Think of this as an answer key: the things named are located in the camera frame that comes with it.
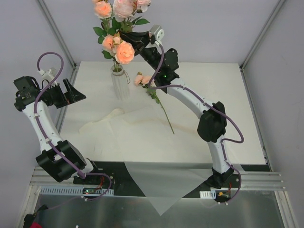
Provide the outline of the pink rose stem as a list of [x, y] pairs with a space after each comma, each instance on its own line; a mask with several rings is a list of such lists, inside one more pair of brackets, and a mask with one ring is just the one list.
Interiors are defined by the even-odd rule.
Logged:
[[162, 108], [162, 110], [165, 114], [165, 117], [167, 119], [167, 122], [169, 124], [169, 127], [170, 127], [172, 133], [175, 134], [172, 124], [167, 115], [167, 112], [166, 112], [163, 104], [161, 103], [159, 97], [157, 96], [156, 90], [154, 89], [156, 87], [156, 85], [154, 83], [154, 80], [152, 79], [152, 76], [144, 76], [141, 72], [137, 72], [136, 77], [134, 79], [134, 85], [141, 86], [142, 88], [144, 88], [146, 90], [146, 94], [152, 100], [154, 100], [157, 104], [160, 105], [160, 107]]
[[113, 2], [114, 19], [121, 32], [132, 32], [135, 26], [149, 24], [147, 19], [137, 14], [146, 12], [151, 0], [115, 0]]
[[102, 54], [105, 59], [113, 60], [114, 72], [122, 71], [121, 65], [127, 65], [134, 59], [134, 48], [130, 43], [122, 40], [118, 34], [107, 35], [102, 42], [102, 46]]
[[101, 26], [93, 27], [99, 37], [98, 43], [113, 44], [115, 29], [112, 27], [112, 5], [108, 0], [94, 0], [94, 14], [100, 19]]

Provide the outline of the cream ribbon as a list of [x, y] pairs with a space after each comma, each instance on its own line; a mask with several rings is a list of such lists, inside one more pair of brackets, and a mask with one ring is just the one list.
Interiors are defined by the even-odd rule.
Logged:
[[116, 108], [97, 121], [84, 124], [78, 130], [78, 138], [97, 140], [113, 135], [116, 138], [140, 139], [172, 138], [178, 136], [179, 130], [186, 130], [177, 124], [170, 128], [157, 110], [148, 106], [130, 112]]

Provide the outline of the pink rose stem top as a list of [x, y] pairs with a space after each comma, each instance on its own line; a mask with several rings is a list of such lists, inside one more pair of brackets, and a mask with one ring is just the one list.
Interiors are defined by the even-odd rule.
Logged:
[[115, 29], [112, 27], [112, 5], [108, 0], [94, 0], [94, 14], [100, 19], [101, 26], [93, 27], [99, 37], [98, 43], [113, 44]]

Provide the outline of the white wrapping paper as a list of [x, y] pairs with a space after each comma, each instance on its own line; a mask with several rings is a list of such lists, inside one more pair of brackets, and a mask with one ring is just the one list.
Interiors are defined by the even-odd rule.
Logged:
[[[227, 164], [232, 168], [221, 142], [220, 146], [227, 159]], [[172, 138], [131, 140], [116, 138], [111, 134], [96, 140], [95, 153], [98, 160], [107, 162], [199, 163], [211, 164], [212, 167], [208, 144], [203, 142], [202, 147], [200, 150], [198, 146], [186, 143], [180, 135]], [[147, 199], [160, 215], [180, 200]]]

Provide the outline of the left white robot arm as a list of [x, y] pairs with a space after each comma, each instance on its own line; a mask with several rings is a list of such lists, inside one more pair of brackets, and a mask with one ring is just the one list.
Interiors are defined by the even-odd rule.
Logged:
[[44, 171], [57, 182], [78, 175], [89, 184], [95, 185], [100, 181], [100, 172], [92, 161], [85, 159], [74, 145], [60, 136], [50, 117], [50, 106], [62, 108], [86, 98], [67, 79], [63, 82], [67, 89], [65, 93], [60, 85], [41, 90], [35, 78], [20, 77], [14, 80], [18, 90], [14, 105], [26, 115], [36, 132], [41, 150], [36, 161]]

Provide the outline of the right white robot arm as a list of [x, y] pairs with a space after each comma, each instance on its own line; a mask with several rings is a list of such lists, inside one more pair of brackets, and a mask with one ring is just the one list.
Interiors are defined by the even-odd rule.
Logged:
[[220, 146], [226, 133], [226, 113], [221, 102], [207, 104], [204, 99], [191, 92], [180, 76], [178, 52], [174, 48], [158, 51], [161, 48], [160, 36], [150, 32], [121, 32], [122, 40], [130, 43], [135, 55], [140, 55], [153, 69], [154, 74], [144, 88], [149, 95], [156, 95], [158, 89], [186, 105], [199, 119], [198, 135], [209, 147], [212, 157], [212, 175], [204, 182], [209, 187], [220, 189], [231, 181], [233, 169]]

